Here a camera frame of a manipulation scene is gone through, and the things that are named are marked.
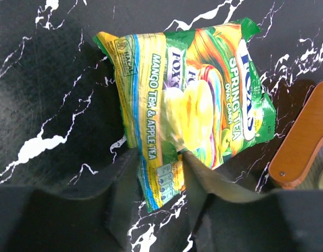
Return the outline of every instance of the candy package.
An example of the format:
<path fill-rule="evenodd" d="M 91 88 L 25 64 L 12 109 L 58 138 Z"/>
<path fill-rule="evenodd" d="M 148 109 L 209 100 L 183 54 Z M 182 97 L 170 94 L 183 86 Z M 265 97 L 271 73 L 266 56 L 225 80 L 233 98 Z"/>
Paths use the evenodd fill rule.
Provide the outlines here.
<path fill-rule="evenodd" d="M 183 151 L 215 169 L 268 141 L 276 111 L 248 53 L 259 32 L 248 18 L 208 28 L 94 37 L 110 58 L 125 135 L 141 153 L 148 211 L 185 190 Z"/>

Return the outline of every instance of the blue stripe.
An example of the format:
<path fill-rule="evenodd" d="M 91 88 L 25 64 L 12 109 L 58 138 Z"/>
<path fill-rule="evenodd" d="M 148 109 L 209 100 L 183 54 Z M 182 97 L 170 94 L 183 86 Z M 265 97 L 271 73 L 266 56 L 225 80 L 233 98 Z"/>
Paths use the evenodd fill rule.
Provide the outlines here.
<path fill-rule="evenodd" d="M 139 72 L 139 60 L 140 60 L 140 47 L 139 47 L 139 41 L 137 35 L 133 35 L 134 38 L 134 44 L 135 44 L 135 59 L 134 62 L 136 64 L 137 71 Z M 137 136 L 138 141 L 138 148 L 140 150 L 140 153 L 142 153 L 142 142 L 141 142 L 141 135 L 139 130 L 139 75 L 133 76 L 133 117 L 134 117 L 134 129 Z M 154 199 L 153 192 L 151 189 L 151 186 L 149 184 L 148 179 L 148 173 L 147 173 L 147 163 L 143 155 L 140 155 L 140 163 L 142 168 L 142 176 L 143 176 L 143 183 L 144 183 L 144 189 L 145 193 L 147 195 L 146 201 L 148 201 L 151 204 L 152 210 L 158 209 L 158 205 Z"/>

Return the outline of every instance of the candy bag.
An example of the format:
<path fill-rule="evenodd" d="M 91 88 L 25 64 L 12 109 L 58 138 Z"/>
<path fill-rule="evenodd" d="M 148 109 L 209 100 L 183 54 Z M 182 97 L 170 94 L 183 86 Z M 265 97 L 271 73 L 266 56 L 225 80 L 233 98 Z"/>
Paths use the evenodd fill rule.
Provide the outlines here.
<path fill-rule="evenodd" d="M 248 18 L 208 28 L 94 37 L 110 58 L 148 211 L 185 190 L 183 151 L 215 169 L 268 141 L 276 110 L 248 53 L 259 32 Z"/>

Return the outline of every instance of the black tabletop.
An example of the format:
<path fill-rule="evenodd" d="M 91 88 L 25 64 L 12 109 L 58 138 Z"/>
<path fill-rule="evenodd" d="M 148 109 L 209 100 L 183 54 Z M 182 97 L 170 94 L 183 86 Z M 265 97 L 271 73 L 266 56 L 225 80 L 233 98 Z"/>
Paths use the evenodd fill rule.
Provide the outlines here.
<path fill-rule="evenodd" d="M 92 42 L 249 17 L 249 52 L 277 108 L 275 138 L 218 171 L 257 192 L 277 148 L 323 80 L 323 0 L 0 0 L 0 184 L 59 192 L 126 149 L 113 67 Z M 127 251 L 195 251 L 186 194 L 147 214 L 137 189 Z"/>

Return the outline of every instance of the beige ribbed surface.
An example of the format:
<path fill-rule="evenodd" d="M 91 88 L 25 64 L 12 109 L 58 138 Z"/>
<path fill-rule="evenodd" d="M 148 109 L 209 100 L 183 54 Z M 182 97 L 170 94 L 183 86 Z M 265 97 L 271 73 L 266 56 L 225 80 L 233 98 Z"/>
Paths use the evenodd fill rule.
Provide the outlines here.
<path fill-rule="evenodd" d="M 296 189 L 306 190 L 306 189 L 318 189 L 319 179 L 321 172 L 323 170 L 323 146 L 320 148 L 314 163 L 311 166 L 309 173 L 307 174 L 305 180 L 296 186 Z"/>

